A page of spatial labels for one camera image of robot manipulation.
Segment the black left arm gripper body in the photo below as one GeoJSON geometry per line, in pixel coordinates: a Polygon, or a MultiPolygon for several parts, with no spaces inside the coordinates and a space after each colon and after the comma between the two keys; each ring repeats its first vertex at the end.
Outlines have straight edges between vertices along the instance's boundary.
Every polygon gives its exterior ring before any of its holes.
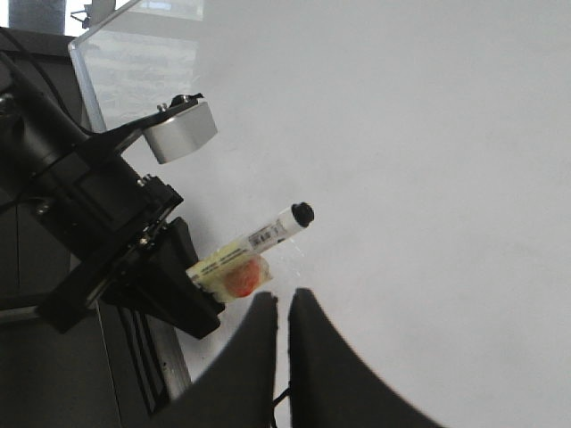
{"type": "Polygon", "coordinates": [[[150,178],[142,189],[150,195],[150,210],[82,259],[38,305],[37,314],[58,332],[69,331],[86,317],[106,292],[133,280],[154,249],[167,216],[182,202],[182,197],[158,177],[150,178]]]}

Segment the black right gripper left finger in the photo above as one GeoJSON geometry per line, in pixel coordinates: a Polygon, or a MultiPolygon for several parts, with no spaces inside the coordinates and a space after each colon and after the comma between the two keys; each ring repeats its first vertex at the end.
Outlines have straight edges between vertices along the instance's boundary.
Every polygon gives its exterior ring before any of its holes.
{"type": "Polygon", "coordinates": [[[276,372],[277,298],[260,292],[209,368],[152,427],[268,427],[276,372]]]}

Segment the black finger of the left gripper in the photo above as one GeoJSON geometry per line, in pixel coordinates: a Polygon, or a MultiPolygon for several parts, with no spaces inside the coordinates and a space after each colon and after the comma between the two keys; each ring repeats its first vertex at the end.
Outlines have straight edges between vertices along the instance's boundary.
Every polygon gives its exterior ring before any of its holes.
{"type": "Polygon", "coordinates": [[[177,217],[120,269],[121,277],[104,293],[104,301],[151,315],[202,339],[219,328],[225,305],[188,276],[186,270],[197,261],[188,224],[177,217]]]}

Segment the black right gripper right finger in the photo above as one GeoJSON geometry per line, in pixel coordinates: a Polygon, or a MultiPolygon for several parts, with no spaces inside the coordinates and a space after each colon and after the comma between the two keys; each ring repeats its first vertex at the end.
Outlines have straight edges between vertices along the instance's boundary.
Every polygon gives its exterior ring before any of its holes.
{"type": "Polygon", "coordinates": [[[309,289],[295,291],[289,315],[293,427],[437,427],[360,359],[309,289]]]}

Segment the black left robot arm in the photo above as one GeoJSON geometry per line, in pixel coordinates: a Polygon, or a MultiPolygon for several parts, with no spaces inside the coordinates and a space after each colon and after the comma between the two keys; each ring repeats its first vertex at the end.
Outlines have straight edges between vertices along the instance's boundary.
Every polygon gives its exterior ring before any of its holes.
{"type": "Polygon", "coordinates": [[[1,186],[79,259],[37,306],[61,333],[104,300],[159,318],[202,338],[219,326],[221,305],[190,279],[197,256],[188,226],[170,213],[180,195],[140,177],[122,158],[140,137],[157,142],[162,125],[187,122],[207,107],[180,95],[154,115],[103,133],[73,121],[3,56],[1,186]]]}

